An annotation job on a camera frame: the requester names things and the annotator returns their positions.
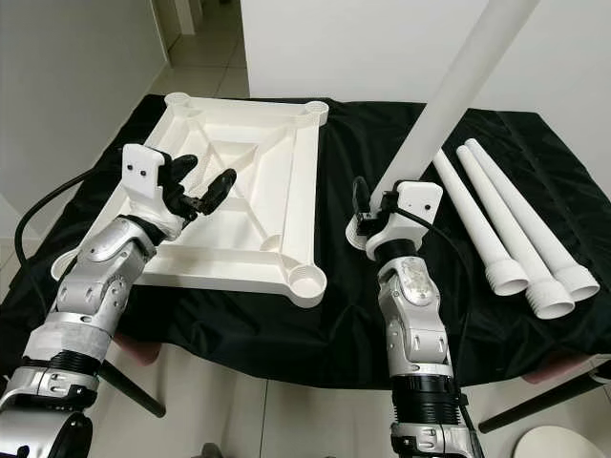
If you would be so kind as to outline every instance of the black tablecloth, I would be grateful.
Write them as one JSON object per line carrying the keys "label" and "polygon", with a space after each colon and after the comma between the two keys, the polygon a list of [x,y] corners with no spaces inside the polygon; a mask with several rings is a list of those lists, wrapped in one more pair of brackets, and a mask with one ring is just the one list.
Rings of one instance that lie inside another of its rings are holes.
{"label": "black tablecloth", "polygon": [[[346,243],[344,230],[351,214],[352,180],[362,175],[370,185],[377,182],[423,105],[325,102],[330,112],[320,132],[315,244],[316,263],[328,279],[321,304],[301,309],[283,296],[135,286],[120,332],[177,344],[258,377],[317,386],[388,386],[376,268]],[[143,142],[163,110],[161,96],[142,100],[97,163],[100,172],[83,183],[32,259],[48,301],[56,291],[50,266],[78,245],[118,184],[122,145]],[[488,149],[577,261],[593,271],[601,291],[579,302],[570,315],[549,322],[535,318],[523,295],[495,296],[452,203],[444,196],[435,223],[455,240],[475,282],[461,382],[470,385],[521,375],[553,350],[611,352],[610,202],[536,114],[469,110],[445,144],[454,164],[453,151],[472,136]],[[440,182],[432,168],[423,179]],[[453,347],[469,299],[465,274],[453,252],[434,234],[425,237],[420,254],[439,286],[442,319]],[[22,273],[0,310],[0,373],[10,374],[40,320],[36,297]]]}

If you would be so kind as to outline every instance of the black cloth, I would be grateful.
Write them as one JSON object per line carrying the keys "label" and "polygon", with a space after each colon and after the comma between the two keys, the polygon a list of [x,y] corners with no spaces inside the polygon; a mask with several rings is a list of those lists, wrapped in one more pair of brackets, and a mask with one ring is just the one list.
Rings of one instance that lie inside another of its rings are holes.
{"label": "black cloth", "polygon": [[[315,243],[316,263],[328,279],[321,304],[302,309],[283,296],[135,286],[120,332],[177,344],[258,377],[316,386],[388,387],[376,267],[348,245],[344,230],[351,215],[352,180],[361,175],[369,185],[377,182],[423,105],[325,102],[330,112],[320,131]],[[143,99],[97,163],[99,173],[83,183],[33,257],[34,273],[48,301],[56,292],[50,266],[78,245],[118,184],[122,145],[143,142],[163,110],[161,96]],[[439,286],[451,348],[456,346],[467,301],[473,302],[460,382],[470,385],[521,375],[554,350],[611,352],[610,202],[536,114],[469,110],[445,144],[458,170],[453,151],[472,136],[577,261],[592,270],[601,291],[579,302],[570,315],[549,322],[535,318],[521,294],[495,296],[444,196],[435,224],[455,241],[472,269],[473,294],[468,297],[465,273],[442,239],[429,233],[420,255]],[[422,179],[440,183],[432,167]],[[40,324],[38,307],[20,272],[1,308],[0,373],[18,366],[29,332]]]}

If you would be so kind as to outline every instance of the black cable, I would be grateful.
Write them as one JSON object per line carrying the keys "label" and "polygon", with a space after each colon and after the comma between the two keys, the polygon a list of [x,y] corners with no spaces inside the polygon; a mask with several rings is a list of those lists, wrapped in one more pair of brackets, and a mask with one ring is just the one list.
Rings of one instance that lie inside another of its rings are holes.
{"label": "black cable", "polygon": [[[463,319],[462,319],[462,325],[460,327],[460,334],[458,335],[458,349],[456,350],[456,361],[453,362],[453,370],[454,370],[453,382],[454,382],[454,388],[456,390],[457,395],[462,397],[460,395],[461,391],[460,391],[460,383],[458,382],[458,380],[459,380],[459,375],[458,374],[460,373],[460,368],[462,366],[465,342],[467,340],[467,329],[469,327],[469,321],[471,319],[472,294],[473,294],[473,291],[474,291],[474,289],[473,289],[473,279],[472,279],[472,276],[471,276],[471,271],[469,270],[469,266],[467,265],[467,262],[465,262],[465,259],[462,257],[458,247],[454,244],[452,239],[450,239],[446,234],[444,234],[443,231],[441,231],[440,229],[438,229],[434,225],[430,224],[425,219],[422,219],[422,218],[418,217],[417,215],[414,215],[413,213],[410,213],[410,212],[408,212],[408,211],[398,207],[397,205],[391,206],[389,208],[389,210],[391,212],[397,213],[398,215],[401,215],[402,217],[405,217],[407,219],[411,219],[412,221],[417,222],[421,226],[426,227],[431,232],[435,233],[437,236],[439,236],[441,239],[443,239],[446,243],[448,243],[448,245],[450,245],[450,247],[456,253],[456,257],[458,258],[458,261],[460,262],[462,268],[465,271],[465,275],[467,276],[467,298],[468,298],[467,299],[467,307],[465,309],[465,314],[464,314]],[[460,408],[460,413],[462,414],[463,420],[465,421],[465,426],[472,433],[472,438],[473,438],[473,440],[476,441],[475,445],[479,448],[479,450],[475,450],[475,453],[477,453],[478,456],[482,456],[483,457],[484,455],[483,455],[483,452],[481,451],[481,445],[479,444],[479,439],[477,438],[474,424],[473,424],[473,422],[471,420],[469,412],[467,411],[467,407],[465,406],[465,403],[463,403],[461,401],[459,403],[459,408]]]}
{"label": "black cable", "polygon": [[38,299],[40,300],[43,318],[47,316],[47,311],[49,310],[49,308],[47,306],[47,301],[45,300],[45,295],[43,294],[42,289],[40,289],[40,285],[38,284],[35,276],[32,273],[32,267],[30,266],[30,262],[26,258],[26,255],[23,251],[23,232],[26,229],[26,225],[28,224],[28,222],[30,222],[30,219],[32,219],[32,217],[36,213],[38,213],[41,208],[43,208],[50,201],[52,201],[54,198],[56,198],[63,192],[69,190],[70,188],[72,188],[73,186],[80,183],[85,178],[93,175],[96,172],[97,172],[97,169],[90,169],[87,172],[80,174],[78,177],[74,177],[73,179],[66,181],[61,186],[58,186],[57,188],[53,189],[46,196],[38,200],[32,206],[32,208],[26,212],[23,218],[19,220],[19,223],[17,224],[17,228],[15,229],[15,237],[14,237],[15,256],[17,257],[17,260],[19,260],[19,264],[21,264],[21,268],[23,269],[26,277],[32,283],[32,287],[34,291],[36,292]]}

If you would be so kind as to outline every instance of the black table leg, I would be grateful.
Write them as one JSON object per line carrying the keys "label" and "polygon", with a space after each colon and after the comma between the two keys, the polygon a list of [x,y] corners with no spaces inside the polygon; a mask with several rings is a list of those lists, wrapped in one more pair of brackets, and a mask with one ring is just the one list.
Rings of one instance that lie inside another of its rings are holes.
{"label": "black table leg", "polygon": [[99,369],[98,375],[127,397],[133,399],[138,404],[146,408],[156,417],[161,418],[163,415],[165,415],[165,406],[149,396],[146,391],[132,382],[125,374],[123,374],[108,361],[104,360],[102,367]]}
{"label": "black table leg", "polygon": [[479,430],[486,433],[500,427],[505,427],[547,407],[555,406],[563,401],[579,396],[581,393],[605,385],[609,381],[611,381],[611,361],[607,361],[588,373],[579,375],[575,379],[569,380],[562,385],[539,394],[533,399],[529,399],[518,406],[481,422],[478,425]]}

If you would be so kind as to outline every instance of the floor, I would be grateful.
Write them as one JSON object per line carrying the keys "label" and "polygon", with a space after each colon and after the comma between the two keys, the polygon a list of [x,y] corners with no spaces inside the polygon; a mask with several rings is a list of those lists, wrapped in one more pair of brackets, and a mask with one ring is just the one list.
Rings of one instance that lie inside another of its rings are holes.
{"label": "floor", "polygon": [[[196,96],[248,97],[239,5],[208,11],[202,32],[181,37],[169,51],[172,68],[151,92],[181,91]],[[27,250],[35,249],[34,244]],[[18,262],[0,246],[0,299]],[[395,456],[390,447],[390,394],[385,391],[329,390],[249,377],[196,358],[167,344],[158,360],[137,365],[116,345],[109,360],[149,393],[167,414],[158,419],[102,383],[88,412],[95,423],[90,456],[177,457],[199,454],[204,442],[219,444],[226,458],[370,458]],[[475,423],[535,396],[603,357],[541,385],[521,379],[466,389]],[[611,456],[611,389],[599,388],[570,402],[490,434],[481,435],[488,458],[509,458],[516,440],[531,427],[570,427]]]}

